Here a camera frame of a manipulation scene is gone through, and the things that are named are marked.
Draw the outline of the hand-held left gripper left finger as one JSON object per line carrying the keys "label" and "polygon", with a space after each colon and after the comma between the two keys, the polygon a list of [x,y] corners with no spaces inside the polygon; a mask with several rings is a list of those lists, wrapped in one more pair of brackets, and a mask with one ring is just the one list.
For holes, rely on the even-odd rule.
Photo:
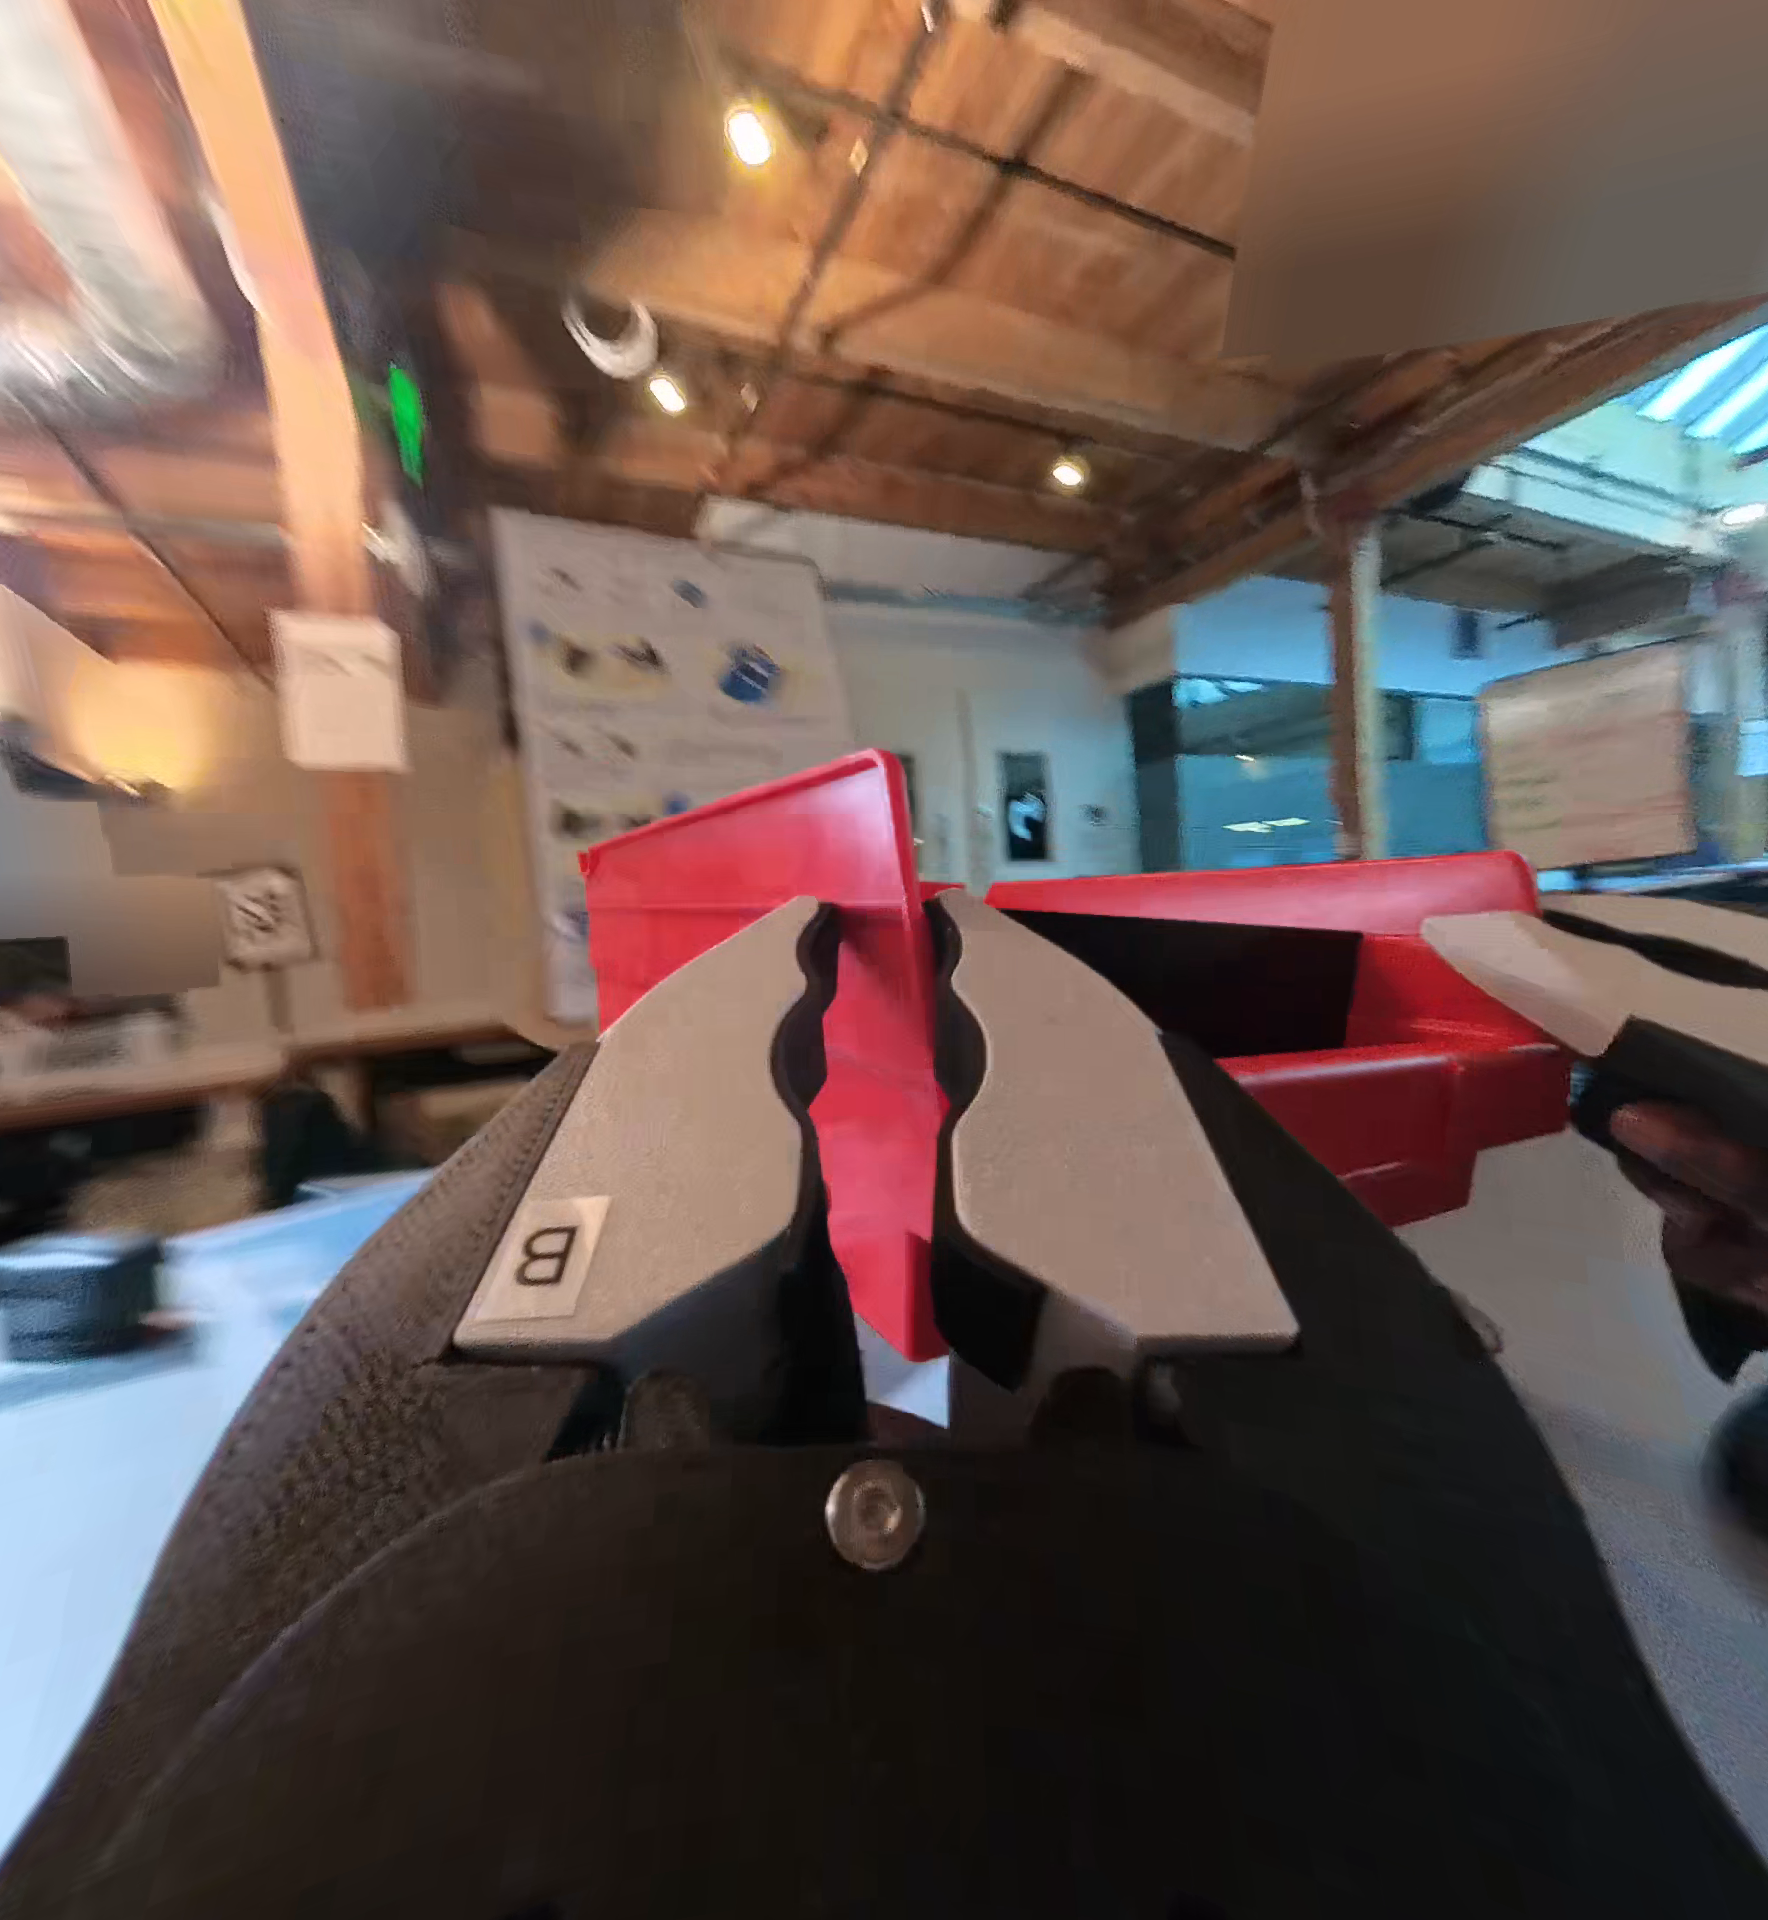
{"label": "hand-held left gripper left finger", "polygon": [[456,1320],[472,1360],[692,1381],[740,1442],[863,1431],[810,1104],[840,914],[793,896],[598,1039]]}

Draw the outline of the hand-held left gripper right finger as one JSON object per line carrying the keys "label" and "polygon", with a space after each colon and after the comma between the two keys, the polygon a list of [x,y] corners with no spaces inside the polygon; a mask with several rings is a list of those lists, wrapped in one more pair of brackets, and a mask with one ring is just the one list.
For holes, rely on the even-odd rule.
{"label": "hand-held left gripper right finger", "polygon": [[970,893],[927,903],[938,1132],[932,1308],[995,1388],[1278,1355],[1301,1323],[1161,1031]]}

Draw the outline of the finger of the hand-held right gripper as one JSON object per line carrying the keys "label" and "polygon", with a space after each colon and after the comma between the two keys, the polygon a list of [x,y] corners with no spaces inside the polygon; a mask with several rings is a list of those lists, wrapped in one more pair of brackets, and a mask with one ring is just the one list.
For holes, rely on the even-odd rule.
{"label": "finger of the hand-held right gripper", "polygon": [[1628,947],[1670,972],[1768,991],[1768,908],[1672,893],[1564,893],[1540,905],[1540,922]]}
{"label": "finger of the hand-held right gripper", "polygon": [[1521,914],[1427,917],[1426,947],[1564,1049],[1597,1060],[1628,1023],[1768,1066],[1768,990],[1712,983]]}

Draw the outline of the person's right hand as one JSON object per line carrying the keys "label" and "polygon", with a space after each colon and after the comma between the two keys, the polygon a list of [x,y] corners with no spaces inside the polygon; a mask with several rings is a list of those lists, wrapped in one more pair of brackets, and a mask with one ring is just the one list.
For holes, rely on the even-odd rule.
{"label": "person's right hand", "polygon": [[1670,1279],[1768,1320],[1768,1157],[1670,1103],[1628,1103],[1608,1132],[1662,1218]]}

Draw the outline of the whiteboard with writing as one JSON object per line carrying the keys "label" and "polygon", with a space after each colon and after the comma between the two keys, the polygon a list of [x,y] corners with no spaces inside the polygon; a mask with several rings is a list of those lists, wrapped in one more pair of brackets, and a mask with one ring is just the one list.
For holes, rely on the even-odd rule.
{"label": "whiteboard with writing", "polygon": [[1472,705],[1494,850],[1535,871],[1695,850],[1686,644],[1495,679]]}

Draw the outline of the black door sign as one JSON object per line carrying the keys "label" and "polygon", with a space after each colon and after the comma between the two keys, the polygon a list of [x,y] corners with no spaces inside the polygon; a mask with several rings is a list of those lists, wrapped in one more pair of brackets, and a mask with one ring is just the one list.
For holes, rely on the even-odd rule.
{"label": "black door sign", "polygon": [[1002,859],[1015,868],[1050,864],[1055,831],[1048,758],[1039,752],[1000,752],[995,785]]}

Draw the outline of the instruction poster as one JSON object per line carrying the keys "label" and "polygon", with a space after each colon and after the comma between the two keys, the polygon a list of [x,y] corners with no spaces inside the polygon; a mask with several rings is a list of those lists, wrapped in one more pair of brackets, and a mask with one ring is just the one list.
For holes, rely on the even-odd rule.
{"label": "instruction poster", "polygon": [[544,1010],[597,1020],[579,852],[857,747],[804,557],[488,508]]}

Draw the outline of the white paper sign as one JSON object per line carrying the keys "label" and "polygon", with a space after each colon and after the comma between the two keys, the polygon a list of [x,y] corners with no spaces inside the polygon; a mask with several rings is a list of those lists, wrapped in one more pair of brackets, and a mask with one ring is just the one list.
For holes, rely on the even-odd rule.
{"label": "white paper sign", "polygon": [[270,612],[276,717],[303,773],[402,778],[401,636],[374,614]]}

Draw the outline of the small black box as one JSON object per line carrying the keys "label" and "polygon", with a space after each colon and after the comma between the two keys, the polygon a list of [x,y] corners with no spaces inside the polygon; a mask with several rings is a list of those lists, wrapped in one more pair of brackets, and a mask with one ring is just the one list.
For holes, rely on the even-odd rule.
{"label": "small black box", "polygon": [[133,1352],[159,1313],[166,1246],[152,1233],[32,1233],[0,1246],[8,1360],[80,1360]]}

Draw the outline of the white ceiling fixture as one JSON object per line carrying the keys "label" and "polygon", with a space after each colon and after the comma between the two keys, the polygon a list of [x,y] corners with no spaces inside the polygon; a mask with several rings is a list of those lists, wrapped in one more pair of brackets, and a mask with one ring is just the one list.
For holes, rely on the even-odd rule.
{"label": "white ceiling fixture", "polygon": [[642,382],[661,367],[661,329],[647,304],[624,302],[618,329],[598,329],[576,289],[563,294],[563,333],[610,382]]}

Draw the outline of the thin wooden post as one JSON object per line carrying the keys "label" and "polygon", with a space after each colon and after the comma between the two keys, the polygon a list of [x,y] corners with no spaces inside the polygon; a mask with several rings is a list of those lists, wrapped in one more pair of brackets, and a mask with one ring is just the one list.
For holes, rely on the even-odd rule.
{"label": "thin wooden post", "polygon": [[1327,590],[1333,855],[1354,864],[1387,855],[1374,516],[1338,527]]}

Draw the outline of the thick wooden post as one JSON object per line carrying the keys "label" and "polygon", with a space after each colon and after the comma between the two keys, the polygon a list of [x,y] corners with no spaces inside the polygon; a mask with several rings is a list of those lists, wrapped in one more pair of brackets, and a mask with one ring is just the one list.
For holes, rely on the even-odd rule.
{"label": "thick wooden post", "polygon": [[[295,609],[374,614],[364,434],[240,5],[152,5],[213,228],[255,321]],[[334,966],[352,1010],[416,991],[397,781],[304,773],[321,803]]]}

